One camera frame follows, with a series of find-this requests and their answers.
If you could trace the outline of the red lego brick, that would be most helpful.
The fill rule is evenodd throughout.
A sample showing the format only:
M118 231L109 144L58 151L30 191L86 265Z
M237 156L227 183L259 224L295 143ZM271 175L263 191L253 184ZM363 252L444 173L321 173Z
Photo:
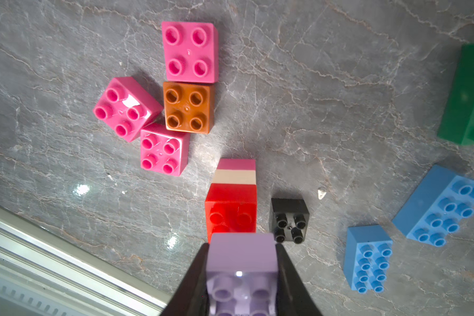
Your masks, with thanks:
M208 240L215 233L255 233L257 208L255 184L212 184L205 199Z

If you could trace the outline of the cream lego brick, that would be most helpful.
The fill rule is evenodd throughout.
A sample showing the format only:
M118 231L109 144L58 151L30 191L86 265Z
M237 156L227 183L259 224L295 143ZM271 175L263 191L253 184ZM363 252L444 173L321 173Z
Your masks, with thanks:
M212 183L256 185L256 172L254 170L217 169Z

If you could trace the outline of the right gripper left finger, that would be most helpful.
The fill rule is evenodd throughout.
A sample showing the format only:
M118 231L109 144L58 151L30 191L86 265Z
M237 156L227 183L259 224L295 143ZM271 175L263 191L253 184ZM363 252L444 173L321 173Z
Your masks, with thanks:
M209 315L210 304L206 284L208 251L209 244L202 244L182 282L160 316Z

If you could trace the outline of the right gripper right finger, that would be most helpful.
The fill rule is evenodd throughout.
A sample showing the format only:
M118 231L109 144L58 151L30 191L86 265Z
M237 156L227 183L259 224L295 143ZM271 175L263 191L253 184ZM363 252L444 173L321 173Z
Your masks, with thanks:
M277 315L322 316L282 244L276 244L279 264Z

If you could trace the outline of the lilac lego brick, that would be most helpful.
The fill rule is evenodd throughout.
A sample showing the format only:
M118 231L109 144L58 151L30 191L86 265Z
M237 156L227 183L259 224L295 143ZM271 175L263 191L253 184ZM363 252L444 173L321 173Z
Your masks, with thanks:
M279 264L271 233L215 233L206 265L210 315L276 315Z

